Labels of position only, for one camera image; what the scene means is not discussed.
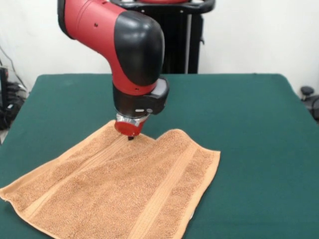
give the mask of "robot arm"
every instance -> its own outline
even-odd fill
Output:
[[[160,113],[169,92],[160,78],[164,36],[152,18],[105,0],[58,0],[61,30],[103,55],[113,75],[115,128],[138,135],[149,114]]]

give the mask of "black robot stand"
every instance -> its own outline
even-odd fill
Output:
[[[142,12],[160,24],[165,37],[163,74],[198,73],[199,50],[203,42],[201,15],[215,8],[215,0],[204,0],[199,3],[169,3],[169,0],[167,3],[122,0],[110,2],[126,10]]]

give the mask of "orange towel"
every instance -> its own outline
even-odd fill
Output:
[[[177,239],[219,157],[179,129],[128,141],[111,121],[0,189],[0,197],[57,239]]]

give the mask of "white wall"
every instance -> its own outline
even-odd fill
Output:
[[[110,72],[102,56],[62,33],[56,0],[0,3],[0,45],[27,86],[41,74]],[[204,18],[200,73],[281,73],[296,92],[319,92],[318,1],[217,0]]]

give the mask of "table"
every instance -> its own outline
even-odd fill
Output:
[[[221,150],[186,239],[319,238],[319,127],[277,74],[167,75],[143,133],[180,128]],[[111,75],[40,76],[0,148],[0,187],[114,119]],[[0,201],[0,238],[47,236]]]

